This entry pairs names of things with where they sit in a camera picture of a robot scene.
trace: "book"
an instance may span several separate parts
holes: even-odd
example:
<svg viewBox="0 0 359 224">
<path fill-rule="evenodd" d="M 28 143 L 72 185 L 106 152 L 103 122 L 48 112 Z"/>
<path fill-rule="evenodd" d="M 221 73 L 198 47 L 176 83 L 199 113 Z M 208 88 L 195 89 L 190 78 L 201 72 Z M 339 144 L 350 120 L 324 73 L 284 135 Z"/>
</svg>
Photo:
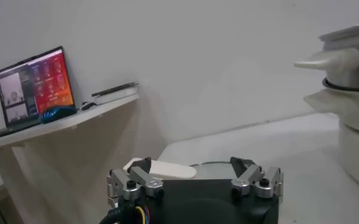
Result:
<svg viewBox="0 0 359 224">
<path fill-rule="evenodd" d="M 98 95 L 98 96 L 94 97 L 94 103 L 96 103 L 97 105 L 109 103 L 111 101 L 122 99 L 127 96 L 134 95 L 136 93 L 137 93 L 136 87 L 129 87 L 129 88 L 121 89 L 121 90 L 118 90 L 118 91 L 115 91 L 112 93 Z"/>
</svg>

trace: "colored wire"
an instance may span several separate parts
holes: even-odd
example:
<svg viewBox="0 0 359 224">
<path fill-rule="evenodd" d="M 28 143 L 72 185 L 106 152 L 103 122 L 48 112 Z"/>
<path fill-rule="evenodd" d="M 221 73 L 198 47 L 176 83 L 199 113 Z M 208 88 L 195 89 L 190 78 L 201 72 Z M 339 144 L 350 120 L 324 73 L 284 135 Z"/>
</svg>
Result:
<svg viewBox="0 0 359 224">
<path fill-rule="evenodd" d="M 143 218 L 143 224 L 146 224 L 146 219 L 145 219 L 145 213 L 144 210 L 140 207 L 140 206 L 136 206 L 136 209 L 140 211 L 141 216 Z"/>
<path fill-rule="evenodd" d="M 149 224 L 149 221 L 150 221 L 151 219 L 150 219 L 150 216 L 149 216 L 149 209 L 148 209 L 147 206 L 145 206 L 145 211 L 146 211 L 147 217 L 148 217 L 148 219 L 147 219 L 147 224 Z"/>
</svg>

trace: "white shelf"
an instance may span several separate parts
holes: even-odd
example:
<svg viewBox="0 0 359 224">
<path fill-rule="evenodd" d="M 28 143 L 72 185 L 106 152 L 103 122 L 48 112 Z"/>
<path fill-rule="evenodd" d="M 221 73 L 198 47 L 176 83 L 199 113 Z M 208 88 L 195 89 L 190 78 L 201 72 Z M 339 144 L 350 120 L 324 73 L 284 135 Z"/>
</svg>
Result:
<svg viewBox="0 0 359 224">
<path fill-rule="evenodd" d="M 115 100 L 113 102 L 105 103 L 97 107 L 91 108 L 86 111 L 80 111 L 75 115 L 70 117 L 65 117 L 63 119 L 48 123 L 40 124 L 33 126 L 31 128 L 25 129 L 23 131 L 18 131 L 11 135 L 0 137 L 0 148 L 5 145 L 13 145 L 23 141 L 26 141 L 31 138 L 38 136 L 47 135 L 56 131 L 64 130 L 67 128 L 72 128 L 81 124 L 85 121 L 88 121 L 94 117 L 98 117 L 106 112 L 114 110 L 124 104 L 132 102 L 138 99 L 138 94 L 128 96 L 122 99 Z"/>
</svg>

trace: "stainless steel pot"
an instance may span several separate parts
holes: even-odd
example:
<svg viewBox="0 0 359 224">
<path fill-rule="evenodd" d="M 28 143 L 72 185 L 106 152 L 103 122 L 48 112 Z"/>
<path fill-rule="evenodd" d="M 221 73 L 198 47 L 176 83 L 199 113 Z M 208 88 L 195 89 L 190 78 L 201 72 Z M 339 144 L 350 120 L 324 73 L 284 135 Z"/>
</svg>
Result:
<svg viewBox="0 0 359 224">
<path fill-rule="evenodd" d="M 295 62 L 300 68 L 327 72 L 325 84 L 340 90 L 359 91 L 359 25 L 319 37 L 323 51 Z"/>
</svg>

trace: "computer mouse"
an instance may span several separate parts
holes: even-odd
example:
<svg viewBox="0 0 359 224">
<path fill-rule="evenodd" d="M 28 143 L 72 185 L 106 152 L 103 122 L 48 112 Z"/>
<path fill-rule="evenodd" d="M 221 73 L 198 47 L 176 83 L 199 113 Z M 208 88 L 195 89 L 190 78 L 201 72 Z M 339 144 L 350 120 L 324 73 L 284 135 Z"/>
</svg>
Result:
<svg viewBox="0 0 359 224">
<path fill-rule="evenodd" d="M 82 106 L 79 108 L 82 111 L 88 110 L 91 107 L 96 106 L 96 103 L 94 102 L 83 102 Z"/>
<path fill-rule="evenodd" d="M 69 106 L 51 107 L 41 114 L 40 120 L 41 123 L 46 124 L 52 121 L 59 120 L 63 117 L 68 117 L 70 115 L 76 114 L 76 112 L 77 109 L 74 107 L 69 107 Z"/>
</svg>

